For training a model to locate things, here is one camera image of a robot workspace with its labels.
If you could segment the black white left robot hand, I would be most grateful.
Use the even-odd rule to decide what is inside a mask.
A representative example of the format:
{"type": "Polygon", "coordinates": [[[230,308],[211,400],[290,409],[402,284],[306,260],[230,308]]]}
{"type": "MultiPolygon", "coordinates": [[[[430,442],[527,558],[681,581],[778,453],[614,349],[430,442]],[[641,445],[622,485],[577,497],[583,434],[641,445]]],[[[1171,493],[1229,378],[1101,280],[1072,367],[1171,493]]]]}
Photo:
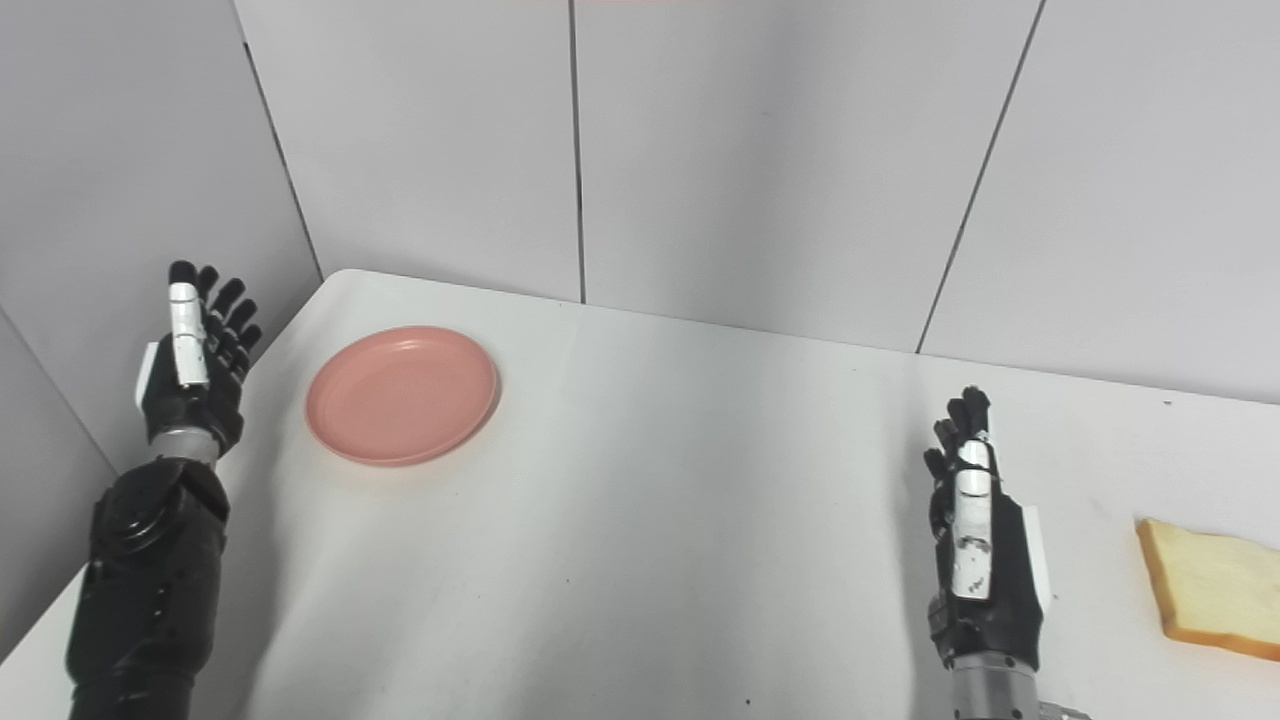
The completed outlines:
{"type": "Polygon", "coordinates": [[[262,338],[257,304],[239,278],[174,261],[168,273],[169,328],[147,345],[134,388],[155,457],[210,468],[242,437],[243,383],[262,338]]]}

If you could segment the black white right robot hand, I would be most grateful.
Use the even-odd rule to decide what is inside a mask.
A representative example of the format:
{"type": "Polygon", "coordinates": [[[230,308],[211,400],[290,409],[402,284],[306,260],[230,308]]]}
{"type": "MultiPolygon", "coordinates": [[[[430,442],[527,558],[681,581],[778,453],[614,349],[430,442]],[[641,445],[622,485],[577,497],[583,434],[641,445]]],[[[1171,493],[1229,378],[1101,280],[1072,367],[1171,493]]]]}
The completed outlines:
{"type": "Polygon", "coordinates": [[[1007,656],[1037,671],[1052,598],[1041,519],[1006,489],[989,437],[991,401],[968,386],[936,421],[928,509],[938,589],[931,641],[946,667],[977,653],[1007,656]]]}

